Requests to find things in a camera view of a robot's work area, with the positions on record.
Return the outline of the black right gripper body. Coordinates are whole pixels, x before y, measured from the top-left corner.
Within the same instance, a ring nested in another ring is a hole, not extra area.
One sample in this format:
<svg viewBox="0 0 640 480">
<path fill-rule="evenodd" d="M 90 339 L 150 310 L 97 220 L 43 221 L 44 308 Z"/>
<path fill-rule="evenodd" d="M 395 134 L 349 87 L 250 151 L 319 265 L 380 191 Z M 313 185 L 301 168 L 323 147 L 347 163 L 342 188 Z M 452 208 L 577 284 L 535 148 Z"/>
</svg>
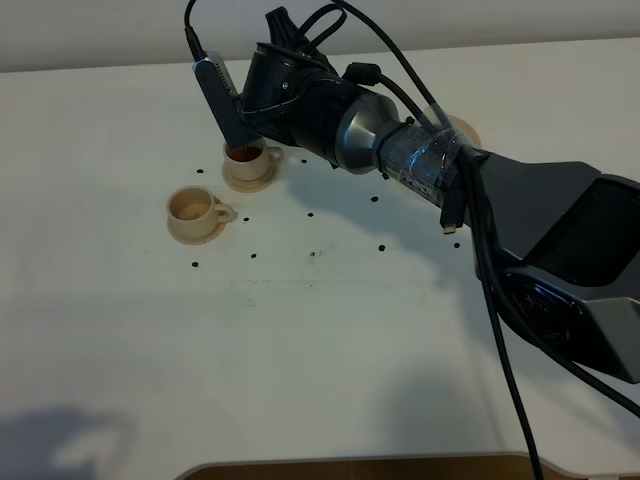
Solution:
<svg viewBox="0 0 640 480">
<path fill-rule="evenodd" d="M 250 131 L 281 144 L 336 159 L 340 122 L 358 98 L 318 47 L 346 21 L 341 7 L 322 7 L 302 26 L 279 7 L 265 15 L 270 41 L 259 43 L 241 94 L 239 112 Z"/>
</svg>

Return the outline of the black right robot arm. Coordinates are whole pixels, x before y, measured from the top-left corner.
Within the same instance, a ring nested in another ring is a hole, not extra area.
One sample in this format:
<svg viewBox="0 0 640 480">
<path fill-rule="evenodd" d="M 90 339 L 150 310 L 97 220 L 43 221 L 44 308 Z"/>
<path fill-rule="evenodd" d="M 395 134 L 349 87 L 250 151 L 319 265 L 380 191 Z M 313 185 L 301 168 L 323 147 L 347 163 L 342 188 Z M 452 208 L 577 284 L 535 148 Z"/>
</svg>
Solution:
<svg viewBox="0 0 640 480">
<path fill-rule="evenodd" d="M 581 162 L 527 164 L 470 144 L 432 106 L 401 120 L 374 64 L 338 74 L 284 8 L 268 13 L 240 100 L 245 126 L 353 174 L 378 171 L 435 204 L 452 232 L 480 223 L 498 310 L 528 342 L 639 379 L 639 186 Z"/>
</svg>

